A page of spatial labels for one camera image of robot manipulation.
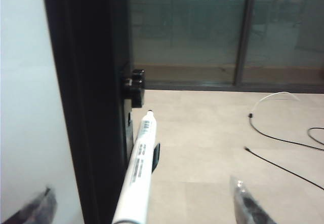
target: glass panel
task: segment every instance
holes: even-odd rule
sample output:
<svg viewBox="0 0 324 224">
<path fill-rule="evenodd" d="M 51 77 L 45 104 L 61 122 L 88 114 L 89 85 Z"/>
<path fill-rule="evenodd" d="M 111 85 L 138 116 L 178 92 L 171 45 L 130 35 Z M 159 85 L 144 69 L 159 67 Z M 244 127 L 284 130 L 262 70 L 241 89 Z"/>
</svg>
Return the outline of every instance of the glass panel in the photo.
<svg viewBox="0 0 324 224">
<path fill-rule="evenodd" d="M 245 0 L 130 0 L 135 66 L 149 81 L 231 83 Z"/>
<path fill-rule="evenodd" d="M 324 0 L 255 0 L 244 82 L 324 83 Z"/>
</svg>

